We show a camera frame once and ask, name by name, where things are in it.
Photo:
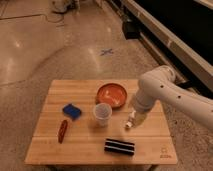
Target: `orange bowl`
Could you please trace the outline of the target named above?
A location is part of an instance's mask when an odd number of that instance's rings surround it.
[[[97,103],[107,103],[113,109],[123,106],[127,99],[127,92],[119,84],[109,83],[99,88],[97,92]]]

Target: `eraser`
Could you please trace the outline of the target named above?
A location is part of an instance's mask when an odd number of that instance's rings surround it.
[[[133,156],[135,152],[135,144],[107,138],[104,150]]]
[[[63,108],[63,112],[67,114],[72,120],[76,120],[81,115],[81,110],[72,104],[68,104]]]

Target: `small white object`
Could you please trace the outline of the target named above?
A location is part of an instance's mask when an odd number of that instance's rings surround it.
[[[93,114],[100,126],[107,126],[112,115],[112,108],[109,104],[100,103],[94,107]]]
[[[134,110],[132,113],[129,114],[129,118],[127,120],[125,128],[130,129],[134,125],[134,119],[135,119],[135,113],[136,111]]]

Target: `table leg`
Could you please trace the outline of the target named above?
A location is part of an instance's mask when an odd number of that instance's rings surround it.
[[[53,166],[53,165],[46,165],[46,167],[48,169],[50,169],[50,171],[58,171],[58,169],[55,166]]]
[[[157,167],[158,165],[151,165],[147,171],[154,171]]]

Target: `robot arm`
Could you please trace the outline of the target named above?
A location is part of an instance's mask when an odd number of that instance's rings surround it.
[[[149,111],[157,99],[172,105],[213,132],[213,100],[186,91],[173,82],[175,73],[169,66],[161,66],[143,74],[133,107],[139,113]]]

